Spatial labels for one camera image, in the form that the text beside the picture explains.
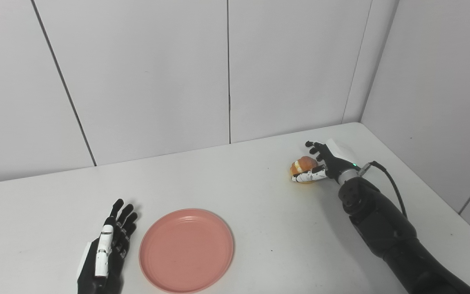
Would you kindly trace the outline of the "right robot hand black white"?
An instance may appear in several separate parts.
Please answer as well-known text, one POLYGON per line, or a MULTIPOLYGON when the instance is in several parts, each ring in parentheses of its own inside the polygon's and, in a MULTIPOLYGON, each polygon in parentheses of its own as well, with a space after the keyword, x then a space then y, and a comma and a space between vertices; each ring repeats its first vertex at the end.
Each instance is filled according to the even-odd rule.
POLYGON ((361 168, 347 145, 328 139, 326 142, 306 141, 305 146, 315 158, 304 156, 292 163, 290 173, 293 182, 312 183, 328 178, 341 185, 358 177, 361 168))

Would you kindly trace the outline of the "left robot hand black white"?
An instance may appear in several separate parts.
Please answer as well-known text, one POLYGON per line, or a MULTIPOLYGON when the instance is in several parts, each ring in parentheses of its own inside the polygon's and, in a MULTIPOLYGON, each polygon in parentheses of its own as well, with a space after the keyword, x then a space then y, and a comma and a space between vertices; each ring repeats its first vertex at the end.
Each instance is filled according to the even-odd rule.
POLYGON ((84 250, 78 270, 78 294, 121 293, 123 267, 137 219, 134 205, 125 205, 123 199, 114 203, 98 238, 84 250))

